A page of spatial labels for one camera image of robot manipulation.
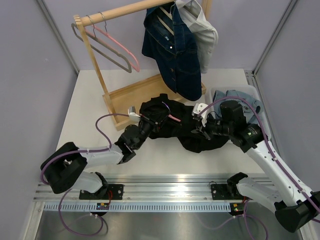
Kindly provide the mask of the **black garment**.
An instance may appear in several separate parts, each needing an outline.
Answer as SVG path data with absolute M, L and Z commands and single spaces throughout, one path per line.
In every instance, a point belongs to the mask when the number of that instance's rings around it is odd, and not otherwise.
M 229 141 L 227 136 L 215 135 L 212 140 L 207 140 L 191 133 L 197 127 L 192 110 L 193 106 L 170 100 L 167 94 L 161 93 L 143 102 L 139 113 L 159 123 L 159 132 L 151 132 L 150 139 L 177 138 L 186 150 L 193 153 L 223 147 Z

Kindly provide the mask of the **light blue buttoned denim skirt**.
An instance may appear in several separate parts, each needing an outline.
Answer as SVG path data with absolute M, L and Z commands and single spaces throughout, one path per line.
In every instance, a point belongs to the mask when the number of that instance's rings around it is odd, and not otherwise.
M 263 104 L 261 103 L 260 100 L 255 99 L 250 94 L 247 94 L 245 92 L 238 91 L 235 89 L 227 90 L 226 92 L 216 90 L 214 92 L 212 101 L 214 102 L 214 101 L 219 100 L 224 97 L 239 97 L 239 98 L 245 99 L 253 107 L 253 109 L 255 110 L 257 115 L 260 116 L 264 112 Z M 229 100 L 229 99 L 224 99 L 221 102 L 219 102 L 213 106 L 214 107 L 213 112 L 214 112 L 215 119 L 222 118 L 220 104 L 222 102 L 225 102 L 226 100 Z M 257 120 L 255 114 L 253 113 L 253 111 L 241 100 L 239 100 L 239 99 L 234 99 L 234 100 L 242 105 L 243 115 L 245 116 L 247 123 L 258 124 L 258 120 Z

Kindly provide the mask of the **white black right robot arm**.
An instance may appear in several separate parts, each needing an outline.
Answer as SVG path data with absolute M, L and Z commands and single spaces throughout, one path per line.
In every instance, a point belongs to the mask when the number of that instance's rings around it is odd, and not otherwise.
M 208 140 L 227 136 L 231 142 L 254 160 L 272 181 L 272 190 L 244 173 L 229 178 L 227 193 L 232 198 L 247 197 L 272 213 L 288 232 L 294 233 L 320 213 L 320 193 L 303 183 L 288 167 L 268 139 L 263 125 L 249 124 L 243 106 L 234 99 L 220 104 L 220 119 L 210 119 L 210 105 L 197 103 L 192 110 L 196 130 Z

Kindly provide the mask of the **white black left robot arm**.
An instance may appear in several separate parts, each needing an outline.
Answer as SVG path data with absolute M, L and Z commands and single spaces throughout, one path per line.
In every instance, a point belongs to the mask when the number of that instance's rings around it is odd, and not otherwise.
M 109 194 L 109 184 L 99 172 L 87 172 L 88 168 L 105 165 L 121 165 L 130 161 L 160 120 L 138 115 L 138 125 L 128 125 L 115 143 L 104 148 L 81 148 L 67 142 L 52 154 L 40 167 L 41 181 L 49 185 L 55 194 L 80 190 L 96 199 Z

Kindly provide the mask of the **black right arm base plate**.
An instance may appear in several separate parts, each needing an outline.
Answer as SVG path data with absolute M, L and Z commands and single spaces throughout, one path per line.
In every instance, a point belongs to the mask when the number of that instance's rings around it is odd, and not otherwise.
M 243 200 L 241 195 L 232 195 L 227 187 L 227 184 L 211 184 L 211 197 L 213 200 Z

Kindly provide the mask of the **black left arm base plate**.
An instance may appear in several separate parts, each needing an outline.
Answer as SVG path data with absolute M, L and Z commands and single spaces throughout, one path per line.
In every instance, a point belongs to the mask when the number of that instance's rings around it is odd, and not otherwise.
M 80 200 L 122 200 L 124 194 L 123 184 L 109 184 L 106 193 L 98 196 L 95 193 L 89 193 L 88 191 L 81 190 L 79 193 Z

